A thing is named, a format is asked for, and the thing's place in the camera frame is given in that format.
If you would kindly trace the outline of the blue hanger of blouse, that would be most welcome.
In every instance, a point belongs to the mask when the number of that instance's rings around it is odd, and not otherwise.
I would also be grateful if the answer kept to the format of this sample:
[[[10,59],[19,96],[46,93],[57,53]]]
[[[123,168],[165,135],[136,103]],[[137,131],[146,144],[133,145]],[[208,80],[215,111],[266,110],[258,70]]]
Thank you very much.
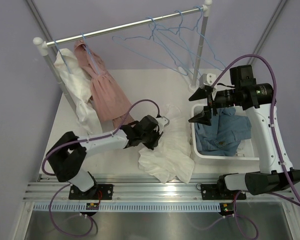
[[[188,76],[189,69],[187,64],[184,63],[170,47],[168,47],[167,42],[158,36],[159,29],[156,20],[153,17],[146,17],[146,20],[149,20],[147,23],[150,30],[149,35],[135,35],[129,37],[114,35],[112,36],[112,41],[161,67],[172,70],[183,76]],[[146,53],[146,48],[148,48],[148,50],[154,48],[154,50],[162,51],[169,57],[173,65],[170,65],[165,60],[159,59],[156,53]]]

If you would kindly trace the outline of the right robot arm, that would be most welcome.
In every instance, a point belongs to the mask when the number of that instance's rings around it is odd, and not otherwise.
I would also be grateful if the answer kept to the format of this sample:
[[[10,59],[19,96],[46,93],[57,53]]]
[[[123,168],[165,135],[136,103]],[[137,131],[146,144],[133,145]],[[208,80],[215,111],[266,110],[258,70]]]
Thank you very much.
[[[276,84],[257,84],[251,65],[228,68],[233,89],[216,91],[215,84],[199,87],[189,101],[207,100],[201,113],[189,122],[211,125],[211,118],[218,109],[239,106],[252,124],[252,131],[259,154],[259,171],[221,175],[217,193],[222,198],[234,191],[252,195],[273,194],[286,189],[295,190],[300,182],[300,169],[289,160],[276,119]]]

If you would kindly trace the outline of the blue hanger of denim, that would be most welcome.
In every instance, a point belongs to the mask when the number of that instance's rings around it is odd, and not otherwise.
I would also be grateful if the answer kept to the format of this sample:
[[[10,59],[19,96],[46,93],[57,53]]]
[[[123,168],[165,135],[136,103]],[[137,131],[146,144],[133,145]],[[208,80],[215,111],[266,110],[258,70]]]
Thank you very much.
[[[196,25],[193,28],[189,28],[186,26],[183,26],[183,13],[178,11],[177,12],[181,16],[181,22],[178,27],[171,27],[171,28],[166,28],[163,25],[159,25],[154,23],[154,28],[153,28],[153,41],[156,39],[160,41],[160,44],[163,46],[163,48],[166,50],[166,52],[172,57],[174,60],[174,63],[176,64],[177,67],[181,68],[180,73],[182,75],[189,75],[189,73],[192,74],[192,77],[196,80],[200,74],[199,68],[200,68],[200,62],[201,62],[201,55],[202,55],[202,50],[203,50],[203,44],[205,41],[205,31],[206,31],[206,26],[207,26],[207,20],[208,17],[204,16],[204,11],[203,11],[203,6],[202,7],[195,7],[196,10],[200,11],[200,17],[198,18]],[[199,43],[198,43],[198,48],[197,48],[197,53],[194,53],[191,49],[190,46],[187,44],[185,39],[181,35],[182,30],[188,30],[191,32],[196,32],[197,35],[200,35],[199,38]],[[190,60],[192,62],[192,67],[193,71],[190,70],[190,68],[184,64],[163,42],[162,39],[160,39],[156,33],[158,32],[162,34],[164,37],[166,37],[168,40],[176,44],[177,46],[183,48],[184,50],[187,51],[187,53],[190,56]]]

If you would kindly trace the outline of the white ruffled blouse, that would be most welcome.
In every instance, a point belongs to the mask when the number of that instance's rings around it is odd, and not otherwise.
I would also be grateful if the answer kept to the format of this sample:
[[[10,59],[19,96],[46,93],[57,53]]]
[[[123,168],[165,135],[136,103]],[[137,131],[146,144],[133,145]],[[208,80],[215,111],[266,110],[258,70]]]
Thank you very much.
[[[170,120],[164,128],[158,146],[154,150],[146,147],[139,150],[138,167],[165,184],[178,178],[187,184],[194,170],[194,160],[190,157],[190,127],[181,110],[174,105],[165,105],[164,117]]]

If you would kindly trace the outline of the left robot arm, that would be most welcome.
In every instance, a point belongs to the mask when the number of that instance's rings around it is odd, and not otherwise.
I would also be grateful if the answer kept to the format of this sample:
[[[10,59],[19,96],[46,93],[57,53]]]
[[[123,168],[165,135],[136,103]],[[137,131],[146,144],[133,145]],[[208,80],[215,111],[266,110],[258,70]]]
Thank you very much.
[[[48,151],[45,160],[59,182],[71,185],[70,200],[98,200],[102,196],[101,187],[88,171],[82,169],[85,158],[138,145],[153,150],[168,125],[169,119],[164,116],[147,115],[140,121],[91,137],[78,137],[69,131]]]

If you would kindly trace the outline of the blue denim skirt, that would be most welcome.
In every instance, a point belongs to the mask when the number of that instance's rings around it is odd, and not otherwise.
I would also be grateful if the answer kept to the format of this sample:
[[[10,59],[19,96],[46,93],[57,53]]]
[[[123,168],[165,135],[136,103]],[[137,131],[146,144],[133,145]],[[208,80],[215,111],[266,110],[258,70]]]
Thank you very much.
[[[251,123],[247,116],[236,114],[236,109],[219,108],[211,126],[195,123],[196,149],[202,155],[232,157],[241,141],[251,138]]]

